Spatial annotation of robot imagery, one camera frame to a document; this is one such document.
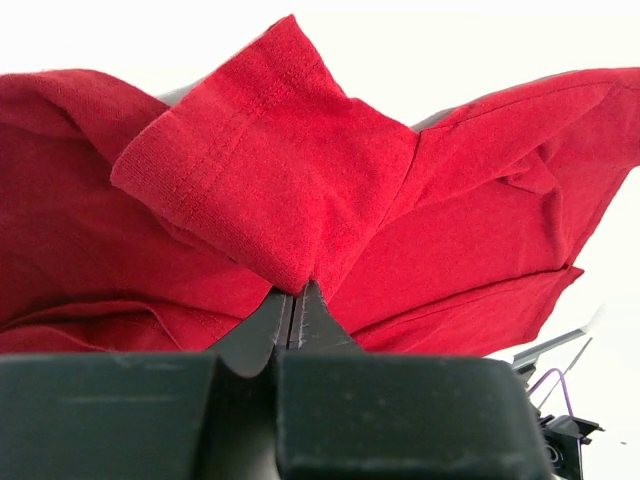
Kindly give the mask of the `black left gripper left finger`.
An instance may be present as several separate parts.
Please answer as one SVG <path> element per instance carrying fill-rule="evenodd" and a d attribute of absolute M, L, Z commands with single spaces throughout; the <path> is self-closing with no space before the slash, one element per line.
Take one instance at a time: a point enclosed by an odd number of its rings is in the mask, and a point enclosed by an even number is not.
<path fill-rule="evenodd" d="M 201 353 L 1 359 L 5 479 L 275 479 L 273 363 L 293 300 L 271 292 Z"/>

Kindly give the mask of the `red t shirt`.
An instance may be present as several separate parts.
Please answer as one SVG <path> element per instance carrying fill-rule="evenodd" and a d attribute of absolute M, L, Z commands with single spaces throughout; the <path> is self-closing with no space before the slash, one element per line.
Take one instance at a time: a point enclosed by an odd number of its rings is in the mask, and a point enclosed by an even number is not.
<path fill-rule="evenodd" d="M 639 163 L 639 72 L 512 87 L 420 131 L 345 95 L 293 17 L 171 103 L 1 79 L 1 349 L 199 351 L 317 282 L 365 349 L 534 340 Z"/>

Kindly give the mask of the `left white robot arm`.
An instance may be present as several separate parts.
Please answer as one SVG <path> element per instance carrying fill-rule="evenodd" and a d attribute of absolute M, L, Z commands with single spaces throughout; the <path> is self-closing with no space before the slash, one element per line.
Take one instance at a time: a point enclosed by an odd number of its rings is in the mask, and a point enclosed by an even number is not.
<path fill-rule="evenodd" d="M 597 423 L 513 362 L 374 355 L 309 284 L 202 353 L 1 359 L 5 479 L 579 479 Z"/>

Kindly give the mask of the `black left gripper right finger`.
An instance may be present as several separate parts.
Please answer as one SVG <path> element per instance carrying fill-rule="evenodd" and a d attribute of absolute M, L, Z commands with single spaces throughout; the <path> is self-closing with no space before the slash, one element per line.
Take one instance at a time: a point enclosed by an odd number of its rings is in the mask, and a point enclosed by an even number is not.
<path fill-rule="evenodd" d="M 315 284 L 291 327 L 295 479 L 548 479 L 520 379 L 503 361 L 364 353 Z"/>

